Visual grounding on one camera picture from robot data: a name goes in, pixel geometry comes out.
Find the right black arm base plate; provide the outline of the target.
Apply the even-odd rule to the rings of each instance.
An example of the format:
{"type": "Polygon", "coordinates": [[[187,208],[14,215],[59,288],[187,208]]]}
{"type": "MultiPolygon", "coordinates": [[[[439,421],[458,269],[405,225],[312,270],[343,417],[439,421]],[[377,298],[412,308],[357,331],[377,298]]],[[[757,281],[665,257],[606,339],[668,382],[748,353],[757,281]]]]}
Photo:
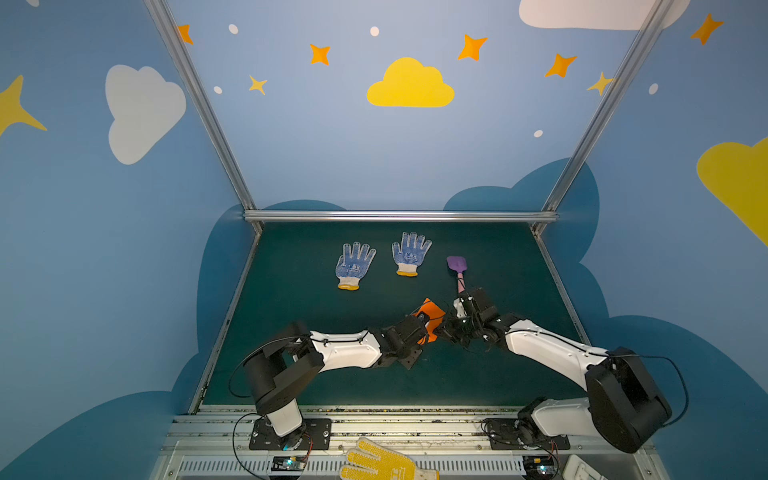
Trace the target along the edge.
{"type": "Polygon", "coordinates": [[[517,418],[486,418],[481,430],[493,450],[569,450],[565,435],[547,436],[532,421],[517,418]]]}

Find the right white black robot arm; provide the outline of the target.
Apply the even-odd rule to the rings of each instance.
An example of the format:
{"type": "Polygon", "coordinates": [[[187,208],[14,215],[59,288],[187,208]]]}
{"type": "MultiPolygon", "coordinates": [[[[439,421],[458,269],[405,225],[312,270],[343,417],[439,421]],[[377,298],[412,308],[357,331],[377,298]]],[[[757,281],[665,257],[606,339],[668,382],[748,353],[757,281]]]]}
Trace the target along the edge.
{"type": "Polygon", "coordinates": [[[588,346],[513,313],[501,314],[481,288],[461,292],[434,332],[463,347],[482,340],[505,348],[561,374],[584,391],[582,398],[532,401],[511,427],[512,445],[539,446],[575,435],[601,437],[619,451],[634,453],[675,421],[640,355],[624,347],[588,346]]]}

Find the orange square paper sheet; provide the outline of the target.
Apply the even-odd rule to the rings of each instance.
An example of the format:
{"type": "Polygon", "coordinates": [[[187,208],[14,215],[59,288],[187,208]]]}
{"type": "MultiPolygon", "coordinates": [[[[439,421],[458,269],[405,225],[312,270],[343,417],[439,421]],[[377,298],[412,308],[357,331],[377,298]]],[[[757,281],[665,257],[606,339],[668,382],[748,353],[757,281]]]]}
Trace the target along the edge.
{"type": "Polygon", "coordinates": [[[422,304],[417,310],[413,312],[416,317],[424,317],[426,334],[418,342],[419,345],[426,345],[428,343],[435,342],[438,337],[435,334],[435,330],[441,325],[446,312],[442,310],[435,302],[429,298],[425,298],[422,304]]]}

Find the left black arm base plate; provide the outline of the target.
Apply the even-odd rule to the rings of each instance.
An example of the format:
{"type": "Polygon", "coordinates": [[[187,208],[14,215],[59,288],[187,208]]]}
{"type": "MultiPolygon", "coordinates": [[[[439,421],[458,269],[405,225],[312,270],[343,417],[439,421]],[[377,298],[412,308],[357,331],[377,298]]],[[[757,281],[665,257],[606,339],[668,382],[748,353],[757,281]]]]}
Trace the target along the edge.
{"type": "Polygon", "coordinates": [[[310,418],[297,430],[279,436],[266,417],[260,418],[254,422],[248,448],[252,451],[328,450],[331,427],[329,418],[310,418]]]}

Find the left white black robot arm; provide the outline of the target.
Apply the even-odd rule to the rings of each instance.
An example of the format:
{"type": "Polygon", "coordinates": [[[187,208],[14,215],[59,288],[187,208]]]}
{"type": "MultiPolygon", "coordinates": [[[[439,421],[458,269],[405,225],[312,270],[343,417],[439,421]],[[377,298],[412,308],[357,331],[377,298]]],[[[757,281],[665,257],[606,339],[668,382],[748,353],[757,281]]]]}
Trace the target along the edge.
{"type": "Polygon", "coordinates": [[[295,450],[312,437],[297,399],[321,373],[358,368],[410,369],[429,339],[423,312],[400,322],[351,334],[324,334],[294,322],[245,356],[243,368],[256,413],[255,449],[295,450]]]}

